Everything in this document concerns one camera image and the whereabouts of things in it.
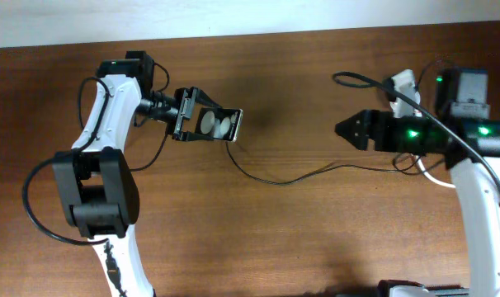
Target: table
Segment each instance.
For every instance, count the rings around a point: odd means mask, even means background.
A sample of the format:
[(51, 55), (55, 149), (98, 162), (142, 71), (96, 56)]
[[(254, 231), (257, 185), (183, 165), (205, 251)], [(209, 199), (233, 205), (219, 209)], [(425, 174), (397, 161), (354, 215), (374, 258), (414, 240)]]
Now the table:
[[(233, 155), (250, 173), (277, 181), (330, 162), (390, 167), (393, 154), (357, 151), (334, 134), (337, 122), (358, 111), (389, 106), (376, 90), (333, 83), (338, 70), (375, 79), (405, 68), (418, 75), (439, 58), (486, 68), (491, 116), (500, 120), (500, 22), (0, 49), (0, 296), (109, 295), (91, 248), (55, 242), (31, 225), (21, 184), (39, 161), (79, 136), (81, 80), (103, 59), (132, 49), (170, 71), (168, 93), (197, 86), (225, 107), (244, 109)], [(434, 81), (435, 71), (428, 72), (426, 106)], [(157, 72), (155, 86), (163, 84)], [(84, 92), (85, 119), (94, 89)], [(153, 156), (164, 129), (157, 122), (131, 128), (130, 167)], [(449, 181), (444, 168), (432, 173)], [(347, 292), (381, 279), (469, 285), (455, 192), (423, 177), (343, 168), (269, 186), (239, 172), (222, 143), (168, 141), (134, 179), (139, 251), (159, 296)], [(30, 195), (46, 226), (78, 238), (49, 168)]]

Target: green led indicator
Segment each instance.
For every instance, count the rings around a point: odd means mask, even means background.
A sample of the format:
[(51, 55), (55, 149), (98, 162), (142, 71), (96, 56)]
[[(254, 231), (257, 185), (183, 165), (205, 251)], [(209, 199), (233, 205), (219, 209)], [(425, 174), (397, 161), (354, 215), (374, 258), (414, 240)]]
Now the green led indicator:
[(479, 127), (478, 131), (482, 135), (488, 135), (488, 134), (490, 134), (490, 129), (487, 128), (487, 127)]
[(413, 130), (409, 130), (408, 131), (408, 136), (409, 138), (415, 138), (418, 136), (418, 132), (417, 131), (413, 131)]

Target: wood surface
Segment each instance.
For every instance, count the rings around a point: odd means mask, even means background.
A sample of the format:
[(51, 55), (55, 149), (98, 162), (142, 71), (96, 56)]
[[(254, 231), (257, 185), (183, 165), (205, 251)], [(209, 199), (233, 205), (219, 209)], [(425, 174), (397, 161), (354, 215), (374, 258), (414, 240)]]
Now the wood surface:
[[(418, 75), (438, 58), (486, 68), (492, 118), (500, 119), (500, 22), (0, 49), (0, 296), (109, 295), (91, 248), (56, 242), (31, 224), (21, 185), (39, 161), (78, 137), (81, 80), (132, 49), (167, 67), (170, 94), (197, 86), (223, 106), (243, 108), (233, 155), (250, 173), (277, 181), (330, 162), (390, 167), (392, 153), (357, 151), (334, 134), (337, 122), (360, 110), (388, 108), (376, 90), (333, 83), (338, 70)], [(427, 106), (434, 80), (435, 69), (421, 88)], [(155, 85), (163, 84), (158, 72)], [(84, 92), (85, 119), (94, 93), (93, 85)], [(131, 128), (130, 167), (151, 159), (164, 129), (156, 122)], [(449, 181), (444, 168), (433, 174)], [(344, 168), (269, 186), (239, 172), (222, 143), (168, 141), (134, 178), (139, 251), (159, 296), (343, 292), (381, 279), (469, 284), (455, 192), (423, 177)], [(78, 238), (49, 168), (30, 194), (46, 226)]]

